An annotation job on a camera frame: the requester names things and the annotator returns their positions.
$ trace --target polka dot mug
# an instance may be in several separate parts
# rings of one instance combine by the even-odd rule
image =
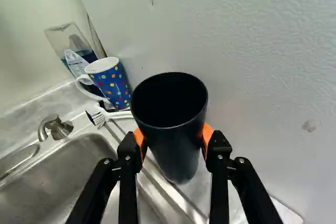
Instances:
[[[96,60],[87,65],[84,71],[86,74],[82,74],[76,79],[76,87],[83,94],[96,100],[110,102],[118,110],[129,107],[131,100],[130,87],[118,58],[107,57]],[[96,85],[106,99],[85,90],[79,82],[82,79]]]

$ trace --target blue liquid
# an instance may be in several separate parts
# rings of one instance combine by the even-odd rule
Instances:
[[[82,57],[88,63],[92,63],[95,60],[97,60],[97,56],[93,52],[93,50],[91,50],[91,51],[90,50],[82,50],[82,51],[77,51],[75,53],[77,53],[80,57]],[[69,71],[70,71],[70,68],[67,64],[67,60],[66,60],[65,56],[63,58],[61,58],[61,61],[63,62],[64,66],[66,66],[67,69],[69,69]],[[100,97],[104,97],[104,95],[102,94],[102,92],[99,90],[99,88],[96,85],[94,85],[94,84],[93,85],[85,85],[83,83],[80,83],[80,84],[86,91],[88,91],[92,94],[98,95]]]

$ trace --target label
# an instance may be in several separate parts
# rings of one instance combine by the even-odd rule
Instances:
[[[71,73],[76,78],[85,73],[84,68],[89,64],[86,60],[70,49],[64,50],[64,55]],[[80,82],[86,85],[92,84],[85,79],[81,79]]]

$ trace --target wall stain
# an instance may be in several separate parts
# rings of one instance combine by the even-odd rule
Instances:
[[[302,129],[308,133],[312,133],[318,127],[318,121],[316,120],[307,120],[302,126]]]

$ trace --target white mug handle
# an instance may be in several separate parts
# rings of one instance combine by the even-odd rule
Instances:
[[[92,93],[90,93],[89,91],[85,90],[85,89],[81,86],[81,84],[80,84],[80,80],[83,80],[83,79],[86,80],[87,82],[92,83],[92,84],[94,85],[94,82],[91,80],[91,78],[89,77],[88,74],[86,74],[86,73],[85,73],[85,74],[82,74],[82,75],[80,75],[79,77],[76,78],[76,82],[75,82],[75,85],[76,85],[77,89],[78,89],[80,92],[82,92],[83,94],[85,94],[85,95],[87,95],[88,97],[90,97],[90,98],[92,98],[92,99],[95,99],[95,100],[97,100],[97,101],[103,100],[103,101],[106,102],[106,103],[110,103],[110,101],[109,101],[107,98],[105,98],[105,97],[100,97],[99,95],[92,94]]]

